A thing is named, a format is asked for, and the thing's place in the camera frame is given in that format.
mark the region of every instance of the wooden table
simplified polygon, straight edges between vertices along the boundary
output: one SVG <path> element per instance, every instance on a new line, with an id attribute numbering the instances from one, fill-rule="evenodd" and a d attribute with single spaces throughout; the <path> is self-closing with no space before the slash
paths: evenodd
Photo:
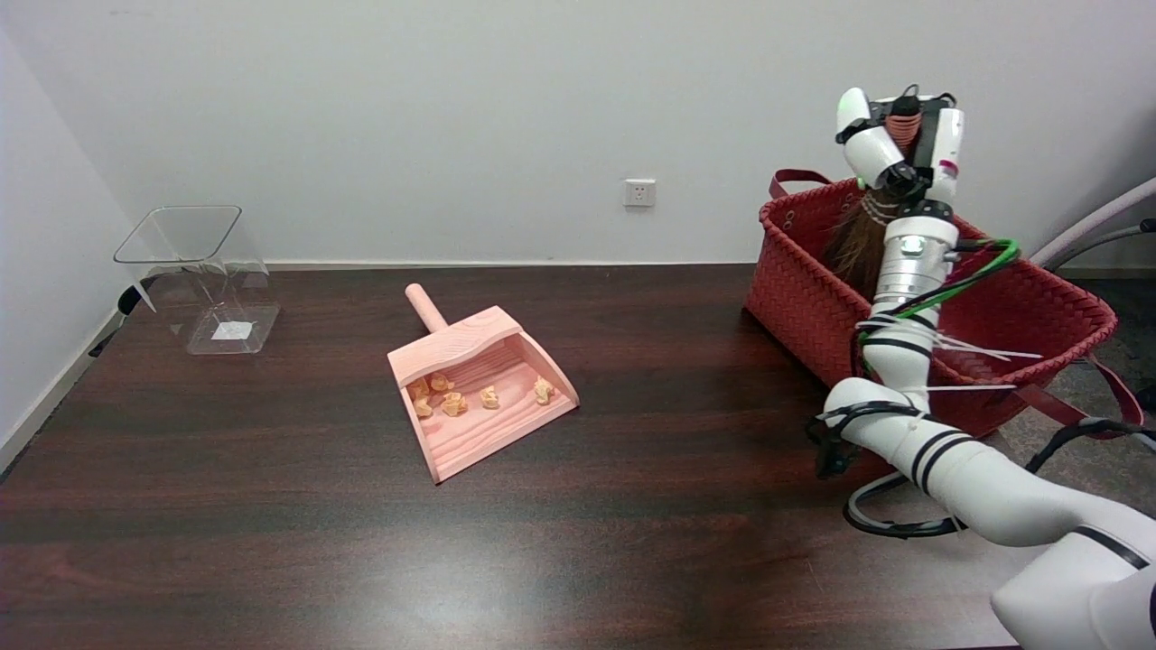
<path id="1" fill-rule="evenodd" d="M 880 467 L 815 480 L 824 389 L 740 310 L 750 274 L 280 273 L 255 356 L 138 309 L 0 486 L 0 645 L 1009 643 L 987 593 L 1032 553 L 846 525 Z M 435 487 L 385 359 L 424 334 L 415 280 L 450 320 L 505 308 L 583 406 Z"/>

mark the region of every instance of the gray carpet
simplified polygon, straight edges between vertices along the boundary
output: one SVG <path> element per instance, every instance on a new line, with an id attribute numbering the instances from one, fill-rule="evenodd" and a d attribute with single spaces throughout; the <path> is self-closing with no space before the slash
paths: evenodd
<path id="1" fill-rule="evenodd" d="M 1156 383 L 1156 281 L 1085 280 L 1077 282 L 1116 311 L 1116 335 L 1096 349 L 1096 356 L 1134 390 Z M 1091 415 L 1119 418 L 1112 393 L 1090 365 L 1074 364 L 1055 378 L 1048 390 Z M 1057 429 L 1055 422 L 1028 409 L 988 438 L 993 446 L 1018 461 L 1042 449 Z M 1126 503 L 1156 516 L 1156 453 L 1133 438 L 1079 440 L 1061 449 L 1040 475 L 1068 487 Z"/>

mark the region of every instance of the transparent bin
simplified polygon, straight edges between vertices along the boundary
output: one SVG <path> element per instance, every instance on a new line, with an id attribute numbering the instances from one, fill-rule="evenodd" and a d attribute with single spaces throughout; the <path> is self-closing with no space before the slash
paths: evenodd
<path id="1" fill-rule="evenodd" d="M 113 254 L 188 354 L 259 352 L 281 311 L 240 212 L 156 208 Z"/>

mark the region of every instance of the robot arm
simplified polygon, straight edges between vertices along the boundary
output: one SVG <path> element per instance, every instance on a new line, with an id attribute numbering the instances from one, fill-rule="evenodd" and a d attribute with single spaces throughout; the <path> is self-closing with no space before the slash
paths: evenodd
<path id="1" fill-rule="evenodd" d="M 884 127 L 888 111 L 910 103 L 906 97 L 917 97 L 925 116 L 910 161 Z M 954 99 L 950 106 L 929 105 L 935 101 L 905 93 L 872 103 L 859 89 L 839 101 L 837 141 L 849 164 L 867 185 L 903 201 L 903 219 L 889 223 L 884 236 L 875 318 L 939 289 L 951 268 L 963 113 Z M 913 416 L 929 411 L 927 334 L 939 324 L 939 310 L 918 316 L 903 326 L 881 318 L 862 352 L 880 383 L 838 383 L 825 402 L 827 423 L 843 441 L 882 456 L 980 537 L 1005 546 L 1052 545 L 992 596 L 995 614 L 1023 648 L 1156 649 L 1156 522 L 1051 483 L 963 431 Z M 867 402 L 897 408 L 850 414 Z"/>

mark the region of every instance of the baseboard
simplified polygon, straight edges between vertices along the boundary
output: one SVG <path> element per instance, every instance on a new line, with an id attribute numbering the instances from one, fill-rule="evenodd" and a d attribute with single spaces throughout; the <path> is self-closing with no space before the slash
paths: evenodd
<path id="1" fill-rule="evenodd" d="M 557 260 L 526 259 L 502 261 L 442 260 L 442 261 L 386 261 L 386 260 L 267 260 L 269 271 L 371 271 L 392 268 L 502 268 L 511 266 L 694 266 L 720 264 L 755 264 L 754 260 L 691 260 L 691 261 L 638 261 L 638 260 Z"/>
<path id="2" fill-rule="evenodd" d="M 1077 266 L 1060 268 L 1057 275 L 1066 280 L 1151 280 L 1156 278 L 1156 268 L 1096 268 Z"/>
<path id="3" fill-rule="evenodd" d="M 23 451 L 29 441 L 32 440 L 32 436 L 36 435 L 36 431 L 40 430 L 44 421 L 49 419 L 49 415 L 52 415 L 52 411 L 60 404 L 60 400 L 68 394 L 68 391 L 72 390 L 81 375 L 84 374 L 84 370 L 88 370 L 88 367 L 92 364 L 94 359 L 88 355 L 88 350 L 92 349 L 96 344 L 116 331 L 124 319 L 125 317 L 119 311 L 113 310 L 104 325 L 96 331 L 96 334 L 88 339 L 88 342 L 83 347 L 76 350 L 73 362 L 57 375 L 52 383 L 49 384 L 49 387 L 28 408 L 20 423 L 9 431 L 3 445 L 0 445 L 0 475 L 3 475 L 8 471 L 8 466 L 20 456 L 20 452 Z"/>

